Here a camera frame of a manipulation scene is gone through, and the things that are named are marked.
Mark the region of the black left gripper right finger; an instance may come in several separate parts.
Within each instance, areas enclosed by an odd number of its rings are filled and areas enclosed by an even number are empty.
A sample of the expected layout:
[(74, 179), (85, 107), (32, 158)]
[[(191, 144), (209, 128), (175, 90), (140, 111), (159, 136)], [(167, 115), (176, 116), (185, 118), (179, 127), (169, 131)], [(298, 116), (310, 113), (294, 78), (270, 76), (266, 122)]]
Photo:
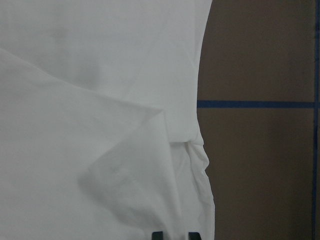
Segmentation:
[(188, 240), (202, 240), (199, 232), (189, 232)]

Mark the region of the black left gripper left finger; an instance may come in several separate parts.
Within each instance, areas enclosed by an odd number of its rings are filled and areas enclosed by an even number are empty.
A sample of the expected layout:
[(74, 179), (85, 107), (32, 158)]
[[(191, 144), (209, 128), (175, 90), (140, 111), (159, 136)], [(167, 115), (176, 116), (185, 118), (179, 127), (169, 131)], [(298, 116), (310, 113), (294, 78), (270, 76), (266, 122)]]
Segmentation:
[(151, 235), (151, 240), (164, 240), (164, 233), (162, 231), (155, 231)]

